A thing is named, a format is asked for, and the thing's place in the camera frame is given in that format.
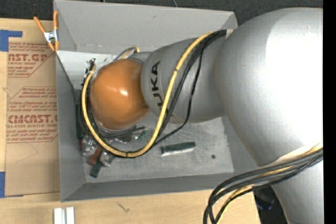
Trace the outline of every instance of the yellow cable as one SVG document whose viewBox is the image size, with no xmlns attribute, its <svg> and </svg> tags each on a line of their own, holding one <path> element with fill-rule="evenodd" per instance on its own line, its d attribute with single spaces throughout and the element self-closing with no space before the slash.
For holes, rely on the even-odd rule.
<svg viewBox="0 0 336 224">
<path fill-rule="evenodd" d="M 156 140 L 156 138 L 157 138 L 157 136 L 159 134 L 160 128 L 162 126 L 164 115 L 166 113 L 166 109 L 167 109 L 167 106 L 168 106 L 169 98 L 170 98 L 170 95 L 171 95 L 172 90 L 173 90 L 173 86 L 174 86 L 174 82 L 175 82 L 177 73 L 179 72 L 182 64 L 184 63 L 184 61 L 187 58 L 187 56 L 191 53 L 191 51 L 193 50 L 193 48 L 195 48 L 204 38 L 206 38 L 210 34 L 212 34 L 212 32 L 210 32 L 208 34 L 205 34 L 205 35 L 202 35 L 201 37 L 197 38 L 187 48 L 187 50 L 185 51 L 185 53 L 183 53 L 182 57 L 180 58 L 180 60 L 178 61 L 177 65 L 176 65 L 176 68 L 175 68 L 175 70 L 174 70 L 174 72 L 172 74 L 171 80 L 169 82 L 169 85 L 168 85 L 168 88 L 167 88 L 167 93 L 166 93 L 164 101 L 163 101 L 162 109 L 161 109 L 161 112 L 160 112 L 160 115 L 159 115 L 159 119 L 157 121 L 155 130 L 154 130 L 154 133 L 153 133 L 151 139 L 148 141 L 148 143 L 147 143 L 147 145 L 145 147 L 143 147 L 143 148 L 141 148 L 141 149 L 139 149 L 137 151 L 134 151 L 134 152 L 120 151 L 120 150 L 118 150 L 116 148 L 113 148 L 110 145 L 106 144 L 99 137 L 99 135 L 95 132 L 95 130 L 93 129 L 93 127 L 91 125 L 91 122 L 90 122 L 89 117 L 88 117 L 87 108 L 86 108 L 86 91 L 87 91 L 87 87 L 88 87 L 89 81 L 90 81 L 90 79 L 92 77 L 92 74 L 93 74 L 93 72 L 96 69 L 96 65 L 94 65 L 93 69 L 89 72 L 89 74 L 88 74 L 88 76 L 87 76 L 87 78 L 85 80 L 85 83 L 84 83 L 84 86 L 83 86 L 83 91 L 82 91 L 82 96 L 81 96 L 81 103 L 82 103 L 82 109 L 83 109 L 84 119 L 85 119 L 85 122 L 86 122 L 86 124 L 87 124 L 90 132 L 92 133 L 92 135 L 96 139 L 96 141 L 106 151 L 108 151 L 108 152 L 110 152 L 110 153 L 112 153 L 112 154 L 114 154 L 116 156 L 134 158 L 134 157 L 138 157 L 138 156 L 146 153 L 151 148 L 151 146 L 154 144 L 154 142 L 155 142 L 155 140 Z"/>
</svg>

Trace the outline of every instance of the gray box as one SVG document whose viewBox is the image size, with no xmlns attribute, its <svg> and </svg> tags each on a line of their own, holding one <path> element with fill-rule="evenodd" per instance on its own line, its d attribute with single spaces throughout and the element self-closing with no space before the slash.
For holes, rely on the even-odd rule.
<svg viewBox="0 0 336 224">
<path fill-rule="evenodd" d="M 187 124 L 160 145 L 195 142 L 191 152 L 162 157 L 157 146 L 135 159 L 116 158 L 97 178 L 91 177 L 91 166 L 76 138 L 76 90 L 81 88 L 86 61 L 96 58 L 100 68 L 128 47 L 154 51 L 209 31 L 234 30 L 237 21 L 233 12 L 114 3 L 55 0 L 54 9 L 59 13 L 56 72 L 62 201 L 212 189 L 256 168 L 224 116 Z M 155 121 L 150 114 L 142 124 L 154 128 Z M 175 128 L 169 124 L 165 133 Z"/>
</svg>

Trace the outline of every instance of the blue stripe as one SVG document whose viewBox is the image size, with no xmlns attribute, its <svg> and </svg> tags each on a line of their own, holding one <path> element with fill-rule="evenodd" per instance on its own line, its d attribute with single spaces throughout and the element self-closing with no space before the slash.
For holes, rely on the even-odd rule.
<svg viewBox="0 0 336 224">
<path fill-rule="evenodd" d="M 9 37 L 22 37 L 22 31 L 0 30 L 0 51 L 8 51 Z"/>
<path fill-rule="evenodd" d="M 5 172 L 0 172 L 0 198 L 5 197 Z"/>
</svg>

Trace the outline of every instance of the small electronic component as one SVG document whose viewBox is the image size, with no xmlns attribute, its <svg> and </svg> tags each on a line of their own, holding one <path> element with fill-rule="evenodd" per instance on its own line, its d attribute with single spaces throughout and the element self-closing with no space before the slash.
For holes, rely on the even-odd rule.
<svg viewBox="0 0 336 224">
<path fill-rule="evenodd" d="M 186 153 L 194 150 L 195 142 L 185 142 L 161 147 L 162 157 L 172 154 Z"/>
</svg>

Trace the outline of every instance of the cardboard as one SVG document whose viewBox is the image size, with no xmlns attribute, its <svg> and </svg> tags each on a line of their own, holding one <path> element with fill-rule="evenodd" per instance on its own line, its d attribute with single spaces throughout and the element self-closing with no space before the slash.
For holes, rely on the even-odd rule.
<svg viewBox="0 0 336 224">
<path fill-rule="evenodd" d="M 22 31 L 8 40 L 5 196 L 58 191 L 55 53 L 33 20 L 1 19 L 0 28 Z"/>
</svg>

